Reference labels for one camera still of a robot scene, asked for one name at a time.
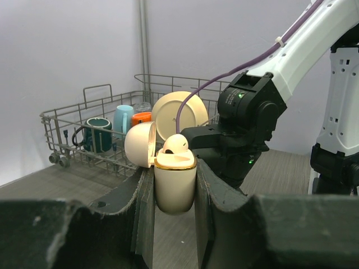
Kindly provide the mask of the orange mug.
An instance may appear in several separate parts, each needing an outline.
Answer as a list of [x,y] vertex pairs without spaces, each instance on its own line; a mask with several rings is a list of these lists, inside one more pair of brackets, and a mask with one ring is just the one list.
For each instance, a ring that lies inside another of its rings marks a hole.
[[131,126],[134,127],[140,123],[150,122],[151,121],[151,112],[141,112],[136,113],[131,118]]

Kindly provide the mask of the aluminium frame rail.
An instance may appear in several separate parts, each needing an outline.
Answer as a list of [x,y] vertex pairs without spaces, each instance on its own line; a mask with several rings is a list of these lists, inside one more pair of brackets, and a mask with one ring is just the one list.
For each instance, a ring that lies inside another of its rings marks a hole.
[[148,49],[148,28],[147,28],[147,10],[145,0],[139,0],[139,19],[140,19],[140,39],[142,54],[142,72],[144,77],[144,90],[150,92],[150,63]]

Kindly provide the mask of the dark green mug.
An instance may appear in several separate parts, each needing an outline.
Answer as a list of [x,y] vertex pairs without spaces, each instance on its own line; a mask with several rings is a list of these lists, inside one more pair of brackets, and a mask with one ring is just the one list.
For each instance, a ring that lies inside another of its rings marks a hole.
[[[81,142],[76,142],[77,134],[84,130]],[[83,147],[85,151],[94,153],[107,152],[112,148],[112,123],[106,118],[94,117],[85,122],[85,126],[81,126],[72,135],[72,144],[76,147]]]

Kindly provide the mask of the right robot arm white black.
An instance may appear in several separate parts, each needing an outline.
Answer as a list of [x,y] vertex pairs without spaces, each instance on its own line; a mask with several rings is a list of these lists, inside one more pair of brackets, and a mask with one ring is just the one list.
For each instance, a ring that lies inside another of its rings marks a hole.
[[308,71],[330,52],[330,88],[310,165],[314,194],[358,194],[358,2],[312,1],[260,56],[229,71],[217,102],[218,123],[181,128],[199,159],[239,189],[268,151],[279,117]]

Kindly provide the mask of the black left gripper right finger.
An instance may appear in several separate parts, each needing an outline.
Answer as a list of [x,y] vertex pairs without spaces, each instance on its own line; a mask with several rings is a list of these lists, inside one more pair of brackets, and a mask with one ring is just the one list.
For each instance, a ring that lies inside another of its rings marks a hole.
[[197,162],[200,268],[357,268],[358,198],[245,196]]

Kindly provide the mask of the light blue mug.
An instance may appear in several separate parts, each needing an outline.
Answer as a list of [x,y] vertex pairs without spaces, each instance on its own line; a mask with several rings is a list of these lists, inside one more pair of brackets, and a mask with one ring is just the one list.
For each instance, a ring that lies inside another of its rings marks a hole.
[[130,105],[119,105],[116,107],[113,118],[114,136],[117,138],[126,135],[131,128],[131,119],[134,115],[134,108]]

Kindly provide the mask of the clear glass cup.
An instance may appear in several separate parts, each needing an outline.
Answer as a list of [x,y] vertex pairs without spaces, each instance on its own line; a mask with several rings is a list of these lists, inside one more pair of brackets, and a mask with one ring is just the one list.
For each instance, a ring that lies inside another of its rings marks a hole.
[[144,112],[151,112],[152,106],[148,102],[139,102],[134,105],[135,113],[144,113]]

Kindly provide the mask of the beige charging case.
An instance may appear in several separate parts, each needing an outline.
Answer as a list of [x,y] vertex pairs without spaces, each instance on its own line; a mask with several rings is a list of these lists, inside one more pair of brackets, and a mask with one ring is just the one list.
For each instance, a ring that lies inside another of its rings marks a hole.
[[197,162],[189,149],[184,153],[165,154],[156,149],[155,122],[140,123],[126,134],[125,153],[133,164],[154,169],[155,199],[158,208],[169,215],[184,214],[195,197]]

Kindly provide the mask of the beige earbud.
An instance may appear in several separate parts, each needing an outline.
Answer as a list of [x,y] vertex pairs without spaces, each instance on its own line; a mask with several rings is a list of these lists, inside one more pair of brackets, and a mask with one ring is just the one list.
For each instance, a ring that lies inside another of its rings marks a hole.
[[174,134],[168,137],[163,145],[165,154],[179,154],[188,150],[188,142],[182,134]]

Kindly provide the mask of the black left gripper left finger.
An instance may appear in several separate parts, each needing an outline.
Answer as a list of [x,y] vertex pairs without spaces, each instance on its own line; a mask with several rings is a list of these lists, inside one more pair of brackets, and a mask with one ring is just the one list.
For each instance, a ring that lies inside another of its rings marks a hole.
[[154,223],[151,168],[89,205],[1,200],[1,267],[152,268]]

